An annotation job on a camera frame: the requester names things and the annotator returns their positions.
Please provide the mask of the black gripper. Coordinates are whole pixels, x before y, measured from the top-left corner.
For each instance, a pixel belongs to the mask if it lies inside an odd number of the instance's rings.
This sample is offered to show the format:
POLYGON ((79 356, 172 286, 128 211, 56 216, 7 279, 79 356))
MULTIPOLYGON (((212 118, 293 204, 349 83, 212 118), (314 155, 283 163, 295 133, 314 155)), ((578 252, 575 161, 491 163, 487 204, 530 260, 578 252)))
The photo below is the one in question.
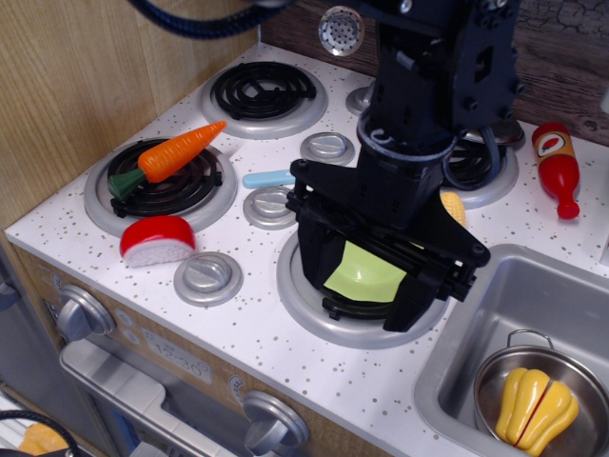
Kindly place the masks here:
POLYGON ((444 209, 442 164, 457 138, 442 129, 408 138, 360 118, 355 167, 299 159, 287 206, 298 220, 304 277, 321 288, 343 260, 346 242, 407 272, 383 329, 409 331, 435 301, 464 299, 490 252, 444 209))

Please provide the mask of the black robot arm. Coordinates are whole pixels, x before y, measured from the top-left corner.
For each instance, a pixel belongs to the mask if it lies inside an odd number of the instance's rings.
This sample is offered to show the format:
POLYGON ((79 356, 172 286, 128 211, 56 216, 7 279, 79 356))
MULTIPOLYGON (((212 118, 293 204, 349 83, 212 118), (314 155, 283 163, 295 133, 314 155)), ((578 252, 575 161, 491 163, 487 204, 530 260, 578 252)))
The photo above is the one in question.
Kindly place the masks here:
POLYGON ((475 130, 501 160, 491 127, 523 86, 515 71, 516 1, 354 1, 376 22, 378 68, 360 116, 358 163, 301 159, 288 207, 307 281, 324 288, 356 245, 404 272, 382 306, 387 331, 410 329, 436 300, 463 299, 489 250, 444 208, 457 142, 475 130))

